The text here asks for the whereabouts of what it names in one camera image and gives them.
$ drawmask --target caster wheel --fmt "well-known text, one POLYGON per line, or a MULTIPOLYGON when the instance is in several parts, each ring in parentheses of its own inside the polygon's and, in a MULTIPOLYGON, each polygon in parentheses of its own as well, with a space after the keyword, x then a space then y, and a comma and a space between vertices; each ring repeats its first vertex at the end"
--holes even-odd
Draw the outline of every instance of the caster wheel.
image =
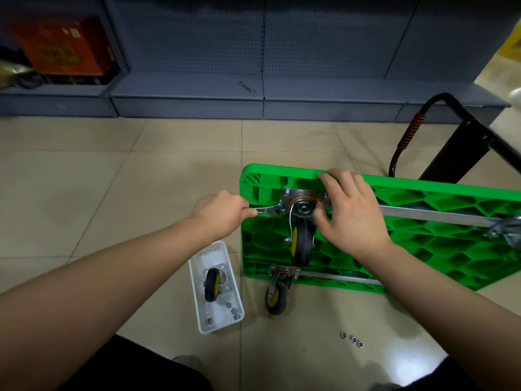
POLYGON ((204 283, 204 298, 207 302, 215 302, 217 300, 220 282, 221 275, 219 269, 215 267, 209 269, 204 283))
POLYGON ((296 267, 306 267, 313 251, 316 224, 309 218, 296 218, 291 236, 291 258, 296 267))
POLYGON ((268 308, 268 313, 271 315, 282 314, 288 303, 288 286, 284 284, 284 282, 277 281, 275 291, 271 298, 268 297, 268 293, 269 291, 266 291, 266 307, 268 308))

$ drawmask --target hand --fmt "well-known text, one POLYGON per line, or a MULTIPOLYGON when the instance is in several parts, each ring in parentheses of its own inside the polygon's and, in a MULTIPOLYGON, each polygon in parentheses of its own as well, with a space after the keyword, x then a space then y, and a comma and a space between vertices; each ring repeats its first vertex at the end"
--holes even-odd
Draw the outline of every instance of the hand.
POLYGON ((317 204, 313 212, 322 235, 361 262, 393 245, 378 201, 364 178, 340 169, 327 172, 318 177, 331 198, 333 219, 329 222, 322 203, 317 204))
POLYGON ((220 191, 200 198, 190 217, 200 220, 201 228, 216 241, 230 235, 246 218, 256 215, 257 210, 251 209, 244 197, 220 191))

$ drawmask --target white plastic tray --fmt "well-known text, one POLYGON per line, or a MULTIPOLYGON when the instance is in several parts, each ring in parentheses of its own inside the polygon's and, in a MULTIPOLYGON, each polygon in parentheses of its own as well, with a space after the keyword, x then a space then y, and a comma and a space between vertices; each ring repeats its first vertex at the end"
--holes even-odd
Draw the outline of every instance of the white plastic tray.
POLYGON ((199 332, 206 335, 241 321, 244 318, 244 307, 233 275, 226 244, 220 240, 216 241, 192 256, 188 265, 192 277, 199 332), (208 269, 212 267, 216 267, 225 273, 226 282, 219 288, 217 300, 207 302, 204 298, 203 283, 206 280, 208 269))

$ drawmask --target red box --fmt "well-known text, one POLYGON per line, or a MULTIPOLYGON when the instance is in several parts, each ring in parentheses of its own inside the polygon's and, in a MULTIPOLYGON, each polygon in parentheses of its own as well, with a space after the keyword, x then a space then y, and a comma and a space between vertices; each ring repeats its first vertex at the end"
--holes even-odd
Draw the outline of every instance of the red box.
POLYGON ((42 74, 103 75, 116 64, 96 17, 22 20, 9 30, 42 74))

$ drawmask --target floor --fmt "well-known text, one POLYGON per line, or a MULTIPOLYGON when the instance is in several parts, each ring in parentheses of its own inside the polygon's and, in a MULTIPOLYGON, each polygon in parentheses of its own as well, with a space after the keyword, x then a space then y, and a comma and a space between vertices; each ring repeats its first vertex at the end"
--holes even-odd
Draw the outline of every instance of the floor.
MULTIPOLYGON (((519 119, 502 117, 494 128, 520 148, 519 119)), ((0 119, 0 290, 169 225, 187 216, 201 196, 221 189, 238 192, 241 168, 248 163, 336 166, 383 175, 405 128, 251 120, 0 119)), ((454 129, 422 126, 396 175, 417 178, 454 129)), ((494 153, 462 182, 521 190, 521 176, 494 153)), ((266 283, 240 276, 238 232, 225 242, 241 284, 242 322, 201 335, 185 265, 119 334, 169 358, 197 355, 216 390, 366 391, 376 383, 408 384, 445 356, 397 302, 383 295, 294 285, 284 314, 269 317, 266 283), (355 335, 365 347, 341 340, 340 332, 355 335)), ((481 293, 521 314, 516 298, 521 275, 481 293)))

